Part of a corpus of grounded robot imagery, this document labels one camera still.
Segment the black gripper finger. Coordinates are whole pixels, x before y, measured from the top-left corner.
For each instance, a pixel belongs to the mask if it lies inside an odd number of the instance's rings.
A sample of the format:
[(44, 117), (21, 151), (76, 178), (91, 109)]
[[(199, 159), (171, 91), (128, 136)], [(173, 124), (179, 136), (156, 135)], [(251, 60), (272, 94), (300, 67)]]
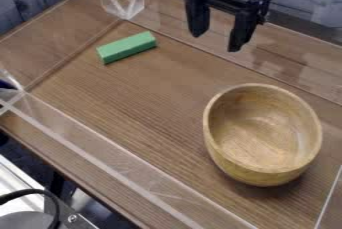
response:
[(237, 52), (250, 41), (259, 22), (256, 9), (244, 9), (235, 14), (233, 27), (229, 33), (228, 52)]
[(188, 30), (197, 38), (209, 27), (209, 7), (207, 0), (184, 0)]

